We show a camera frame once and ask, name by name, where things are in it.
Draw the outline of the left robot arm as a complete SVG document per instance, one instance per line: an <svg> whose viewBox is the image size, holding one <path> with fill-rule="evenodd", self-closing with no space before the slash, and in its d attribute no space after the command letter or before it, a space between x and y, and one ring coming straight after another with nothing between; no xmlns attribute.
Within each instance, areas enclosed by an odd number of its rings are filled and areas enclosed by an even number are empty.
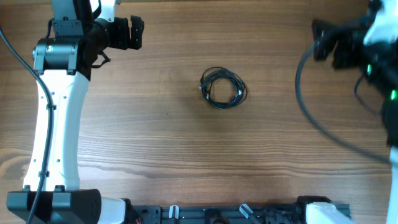
<svg viewBox="0 0 398 224"><path fill-rule="evenodd" d="M9 192L6 202L26 223L143 222L130 200L81 189L78 173L81 111L98 57L107 48L142 46L144 21L116 17L115 7L115 1L52 2L47 34L27 68L39 96L32 158L22 190Z"/></svg>

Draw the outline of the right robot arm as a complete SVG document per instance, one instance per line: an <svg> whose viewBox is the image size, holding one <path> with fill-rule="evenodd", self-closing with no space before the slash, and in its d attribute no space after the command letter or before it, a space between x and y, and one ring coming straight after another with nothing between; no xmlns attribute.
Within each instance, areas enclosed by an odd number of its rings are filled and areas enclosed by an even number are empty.
<svg viewBox="0 0 398 224"><path fill-rule="evenodd" d="M326 137L338 145L384 164L391 165L392 182L386 222L397 223L397 1L370 1L368 11L342 25L315 19L314 41L303 54L295 75L295 95L303 115ZM389 158L352 145L324 128L308 111L302 98L300 80L309 57L324 61L332 53L333 68L358 67L360 79L374 85L384 98L381 120L387 131Z"/></svg>

